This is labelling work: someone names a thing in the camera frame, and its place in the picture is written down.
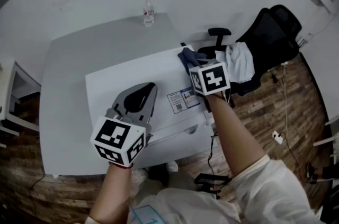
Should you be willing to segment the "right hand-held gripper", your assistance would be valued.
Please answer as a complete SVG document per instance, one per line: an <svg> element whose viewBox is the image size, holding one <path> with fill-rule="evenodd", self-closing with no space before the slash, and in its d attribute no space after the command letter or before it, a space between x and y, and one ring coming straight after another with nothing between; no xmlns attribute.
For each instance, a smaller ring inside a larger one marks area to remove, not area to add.
<svg viewBox="0 0 339 224"><path fill-rule="evenodd" d="M230 89L230 80L224 62L216 59L198 59L196 66L188 63L191 87L195 94L207 96Z"/></svg>

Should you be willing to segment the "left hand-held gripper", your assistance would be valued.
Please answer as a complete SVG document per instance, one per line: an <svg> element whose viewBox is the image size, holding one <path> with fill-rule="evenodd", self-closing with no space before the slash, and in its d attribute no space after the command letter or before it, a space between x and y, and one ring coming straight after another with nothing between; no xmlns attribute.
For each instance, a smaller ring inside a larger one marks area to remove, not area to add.
<svg viewBox="0 0 339 224"><path fill-rule="evenodd" d="M91 116L90 138L99 157L131 167L151 138L150 118L157 97L155 83L141 83L118 94L111 114Z"/></svg>

